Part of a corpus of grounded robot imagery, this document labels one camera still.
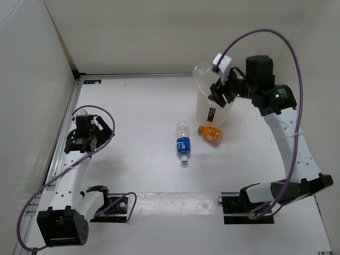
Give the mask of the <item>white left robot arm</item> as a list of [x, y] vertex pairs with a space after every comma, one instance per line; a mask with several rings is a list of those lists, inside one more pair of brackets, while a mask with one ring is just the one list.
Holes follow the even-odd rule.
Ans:
[[82, 190], [91, 157], [112, 137], [112, 129], [101, 116], [92, 114], [79, 114], [75, 124], [64, 148], [64, 162], [69, 171], [58, 178], [51, 203], [37, 215], [47, 247], [85, 245], [94, 214], [107, 212], [112, 206], [105, 186]]

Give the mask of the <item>clear crushed plastic bottle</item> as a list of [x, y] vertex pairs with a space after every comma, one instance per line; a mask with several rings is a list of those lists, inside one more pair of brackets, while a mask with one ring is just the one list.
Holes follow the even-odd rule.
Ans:
[[212, 105], [221, 108], [215, 101], [208, 97], [212, 95], [210, 87], [215, 84], [220, 76], [212, 71], [212, 65], [209, 63], [200, 63], [192, 71], [193, 78], [198, 86], [197, 106]]

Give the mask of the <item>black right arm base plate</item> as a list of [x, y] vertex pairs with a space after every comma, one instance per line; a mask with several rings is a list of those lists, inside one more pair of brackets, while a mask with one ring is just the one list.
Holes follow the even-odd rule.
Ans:
[[251, 203], [245, 201], [239, 193], [221, 193], [217, 199], [222, 205], [224, 224], [225, 225], [255, 225], [255, 224], [273, 224], [274, 217], [270, 216], [271, 212], [261, 219], [250, 219], [249, 212], [258, 206], [265, 205], [265, 202]]

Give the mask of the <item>blue label plastic bottle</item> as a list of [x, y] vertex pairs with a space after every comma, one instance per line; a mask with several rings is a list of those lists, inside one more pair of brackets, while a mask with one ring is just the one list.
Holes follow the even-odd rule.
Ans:
[[189, 124], [186, 121], [180, 121], [177, 124], [176, 148], [182, 164], [187, 164], [191, 154], [191, 141], [189, 137]]

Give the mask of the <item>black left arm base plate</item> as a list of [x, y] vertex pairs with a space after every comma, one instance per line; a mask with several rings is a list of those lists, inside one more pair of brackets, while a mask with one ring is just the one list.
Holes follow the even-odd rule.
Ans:
[[[96, 211], [96, 213], [101, 212], [107, 206], [113, 204], [117, 199], [119, 199], [121, 194], [109, 194], [107, 196], [106, 202]], [[111, 206], [106, 212], [103, 214], [94, 217], [90, 222], [91, 223], [125, 223], [128, 215], [128, 203], [129, 196], [125, 196], [118, 203]]]

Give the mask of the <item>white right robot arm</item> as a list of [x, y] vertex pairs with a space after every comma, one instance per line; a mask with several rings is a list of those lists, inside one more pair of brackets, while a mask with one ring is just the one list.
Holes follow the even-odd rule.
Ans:
[[220, 77], [210, 86], [208, 98], [220, 107], [235, 98], [250, 99], [269, 126], [285, 169], [283, 180], [242, 188], [240, 209], [249, 213], [257, 205], [270, 202], [284, 206], [332, 186], [332, 176], [322, 174], [310, 153], [292, 90], [275, 83], [273, 60], [267, 55], [248, 57], [245, 73], [233, 67], [232, 59], [222, 54], [212, 64], [213, 72]]

